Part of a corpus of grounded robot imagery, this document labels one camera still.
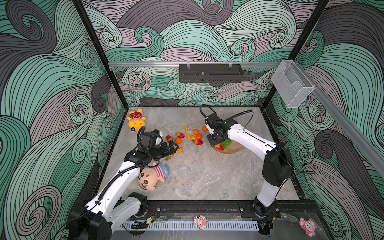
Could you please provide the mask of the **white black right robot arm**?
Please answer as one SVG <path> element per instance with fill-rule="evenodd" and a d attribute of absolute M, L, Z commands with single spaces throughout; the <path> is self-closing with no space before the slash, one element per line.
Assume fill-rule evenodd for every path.
<path fill-rule="evenodd" d="M 240 144 L 253 153 L 260 162 L 257 173 L 261 175 L 262 185 L 253 203 L 257 218 L 269 220 L 278 218 L 277 196 L 294 171 L 291 152 L 286 144 L 269 141 L 242 126 L 237 117 L 253 114 L 253 110 L 237 113 L 226 119 L 219 118 L 210 106 L 199 107 L 208 130 L 207 140 L 211 147 L 225 150 L 231 143 Z"/>

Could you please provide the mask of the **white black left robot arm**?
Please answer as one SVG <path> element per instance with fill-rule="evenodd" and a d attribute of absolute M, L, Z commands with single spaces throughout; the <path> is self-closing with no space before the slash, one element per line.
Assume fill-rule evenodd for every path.
<path fill-rule="evenodd" d="M 66 224 L 70 240 L 109 240 L 115 230 L 136 214 L 145 214 L 147 198 L 133 193 L 119 204 L 126 188 L 152 161 L 158 161 L 177 152 L 174 141 L 163 141 L 162 132 L 147 132 L 141 127 L 137 146 L 129 151 L 120 168 L 106 186 L 84 207 L 70 214 Z"/>

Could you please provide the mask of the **green grape bunch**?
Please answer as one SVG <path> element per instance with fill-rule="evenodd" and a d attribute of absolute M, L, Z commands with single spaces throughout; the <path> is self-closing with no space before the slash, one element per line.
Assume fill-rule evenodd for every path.
<path fill-rule="evenodd" d="M 232 144 L 232 140 L 231 139 L 226 139 L 225 141 L 223 141 L 222 143 L 221 143 L 221 145 L 222 145 L 222 147 L 223 147 L 223 149 L 226 149 L 229 145 L 231 145 Z"/>

